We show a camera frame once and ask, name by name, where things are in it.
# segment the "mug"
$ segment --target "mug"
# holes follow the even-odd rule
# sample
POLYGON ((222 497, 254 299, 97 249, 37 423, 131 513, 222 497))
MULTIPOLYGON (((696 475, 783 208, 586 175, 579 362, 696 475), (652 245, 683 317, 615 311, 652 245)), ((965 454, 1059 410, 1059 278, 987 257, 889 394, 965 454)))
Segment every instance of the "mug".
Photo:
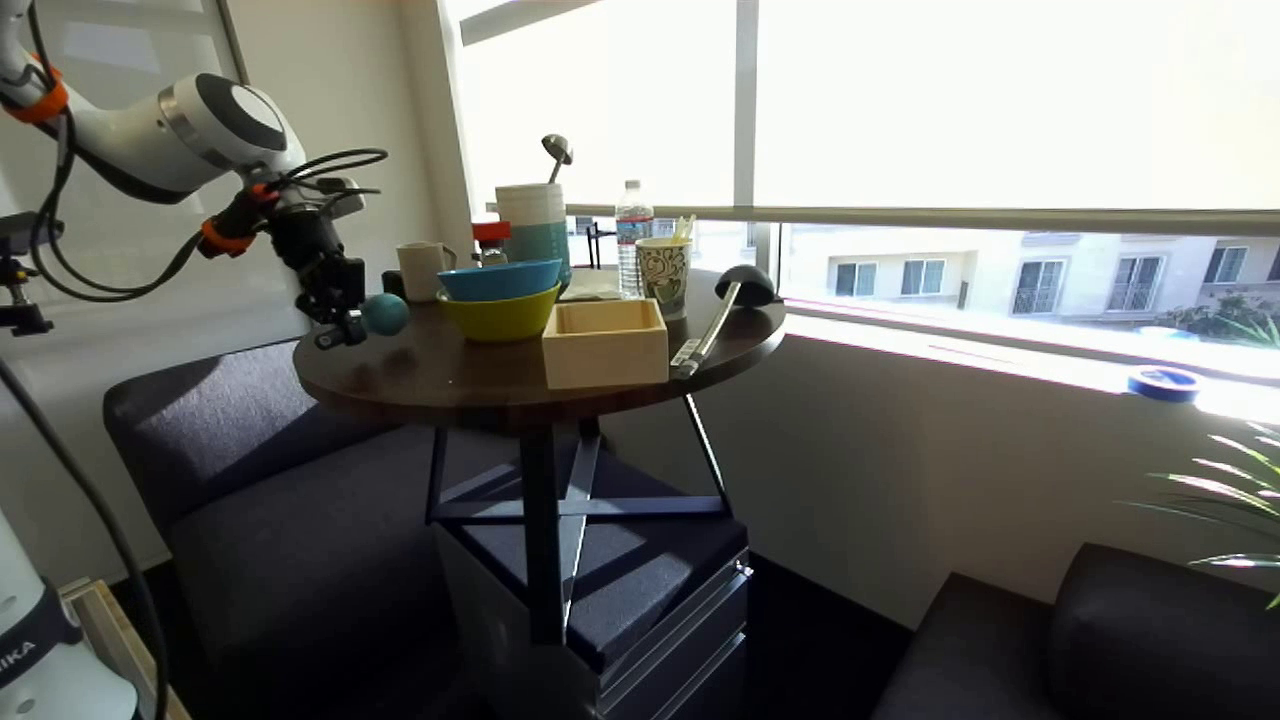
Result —
POLYGON ((562 260, 570 278, 570 222, 562 182, 499 182, 496 216, 513 222, 509 260, 562 260))

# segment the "table top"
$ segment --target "table top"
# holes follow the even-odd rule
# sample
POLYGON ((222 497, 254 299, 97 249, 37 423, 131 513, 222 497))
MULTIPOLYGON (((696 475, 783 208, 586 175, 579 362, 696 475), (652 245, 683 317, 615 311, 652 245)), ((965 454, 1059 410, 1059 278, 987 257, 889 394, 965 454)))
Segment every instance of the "table top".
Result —
MULTIPOLYGON (((693 276, 683 320, 670 322, 670 356, 703 334, 719 311, 717 276, 693 276)), ((783 338, 783 304, 733 306, 696 375, 623 389, 548 389, 539 338, 468 345, 441 304, 414 304, 400 334, 352 349, 297 345, 299 384, 329 404, 428 423, 548 423, 661 404, 749 370, 783 338)))

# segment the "wall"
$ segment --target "wall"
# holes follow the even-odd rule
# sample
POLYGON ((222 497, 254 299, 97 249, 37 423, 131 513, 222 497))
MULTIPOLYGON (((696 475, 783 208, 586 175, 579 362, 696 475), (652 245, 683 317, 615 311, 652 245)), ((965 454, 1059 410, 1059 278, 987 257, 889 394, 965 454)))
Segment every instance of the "wall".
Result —
MULTIPOLYGON (((1081 541, 1187 559, 1226 534, 1141 513, 1233 419, 790 334, 701 394, 754 547, 918 622, 949 572, 1049 601, 1081 541)), ((682 406, 608 416, 623 454, 710 486, 682 406)))

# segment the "black chair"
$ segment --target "black chair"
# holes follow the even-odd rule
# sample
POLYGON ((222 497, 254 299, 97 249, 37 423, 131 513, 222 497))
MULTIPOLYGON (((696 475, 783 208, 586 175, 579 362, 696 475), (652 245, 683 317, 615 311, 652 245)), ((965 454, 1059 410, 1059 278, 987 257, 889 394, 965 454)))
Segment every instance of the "black chair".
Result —
MULTIPOLYGON (((106 423, 172 547, 201 716, 486 716, 426 524, 431 429, 318 404, 294 338, 125 379, 106 423)), ((450 431, 450 475, 513 454, 450 431)))
POLYGON ((1084 545, 1053 604, 949 575, 871 720, 1273 720, 1270 593, 1084 545))

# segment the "cable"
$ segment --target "cable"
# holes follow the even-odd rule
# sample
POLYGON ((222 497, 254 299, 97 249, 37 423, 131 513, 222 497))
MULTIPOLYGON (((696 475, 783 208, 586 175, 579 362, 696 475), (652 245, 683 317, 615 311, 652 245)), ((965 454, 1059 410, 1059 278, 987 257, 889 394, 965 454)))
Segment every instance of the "cable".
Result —
POLYGON ((318 175, 332 175, 332 170, 366 169, 366 165, 382 165, 382 158, 387 158, 386 146, 345 146, 345 150, 329 150, 329 157, 304 158, 299 169, 284 170, 267 187, 281 192, 281 187, 294 187, 294 182, 307 182, 318 175))
POLYGON ((137 589, 139 601, 139 615, 143 627, 151 630, 151 652, 155 652, 155 720, 170 716, 170 639, 163 639, 163 622, 155 610, 155 594, 109 506, 109 500, 89 482, 84 468, 77 464, 77 454, 66 446, 66 440, 53 431, 53 423, 45 419, 39 404, 27 394, 27 389, 20 379, 12 379, 10 362, 0 362, 0 379, 3 389, 16 394, 16 404, 34 416, 37 431, 45 436, 45 445, 53 446, 53 454, 66 464, 66 470, 73 475, 73 482, 84 491, 84 500, 93 502, 93 513, 106 518, 115 557, 125 559, 129 583, 137 589))
MULTIPOLYGON (((39 33, 39 10, 37 10, 37 2, 34 2, 27 14, 34 14, 34 43, 37 43, 39 71, 53 77, 53 59, 47 59, 47 46, 45 46, 45 33, 39 33)), ((70 181, 73 181, 73 169, 77 169, 77 115, 66 110, 66 121, 53 129, 53 135, 55 135, 55 146, 60 146, 60 150, 55 150, 55 170, 53 170, 53 182, 47 182, 47 192, 45 192, 45 199, 39 199, 37 221, 34 221, 34 265, 37 265, 37 270, 39 270, 55 290, 77 296, 77 299, 89 299, 89 304, 139 299, 139 296, 163 287, 163 282, 191 260, 197 239, 181 245, 176 257, 170 260, 170 268, 163 268, 155 278, 137 282, 137 287, 101 282, 101 278, 84 276, 84 270, 60 253, 55 210, 60 210, 60 196, 66 196, 66 187, 70 187, 70 181), (93 287, 93 290, 73 287, 73 282, 66 282, 60 276, 47 270, 45 253, 39 253, 39 235, 47 235, 47 249, 53 249, 53 257, 60 260, 60 268, 66 268, 70 276, 77 276, 77 278, 80 278, 84 287, 93 287)))
MULTIPOLYGON (((45 52, 45 33, 39 33, 39 10, 37 2, 27 8, 27 21, 34 21, 34 40, 37 40, 37 56, 39 56, 39 68, 53 77, 53 62, 47 62, 47 52, 45 52)), ((60 165, 55 165, 55 181, 37 210, 37 222, 34 222, 34 260, 37 260, 37 270, 45 278, 53 278, 45 270, 45 260, 39 260, 39 222, 47 231, 47 245, 55 249, 55 202, 70 187, 70 175, 73 175, 73 165, 77 165, 77 121, 73 110, 66 115, 66 132, 60 135, 60 165)), ((163 622, 159 622, 159 610, 155 610, 155 594, 131 557, 131 547, 125 545, 125 530, 109 506, 109 500, 89 482, 89 475, 80 470, 77 454, 60 445, 60 436, 47 429, 45 410, 37 406, 37 400, 23 393, 23 384, 12 379, 10 362, 0 362, 0 375, 10 384, 10 393, 16 394, 16 404, 34 416, 37 431, 45 436, 45 445, 53 446, 53 454, 70 468, 73 482, 84 491, 84 500, 93 502, 93 513, 101 515, 101 524, 109 529, 111 545, 115 545, 115 557, 129 572, 129 583, 137 589, 137 604, 139 604, 139 615, 151 630, 151 656, 155 656, 155 720, 170 720, 170 639, 163 639, 163 622)))

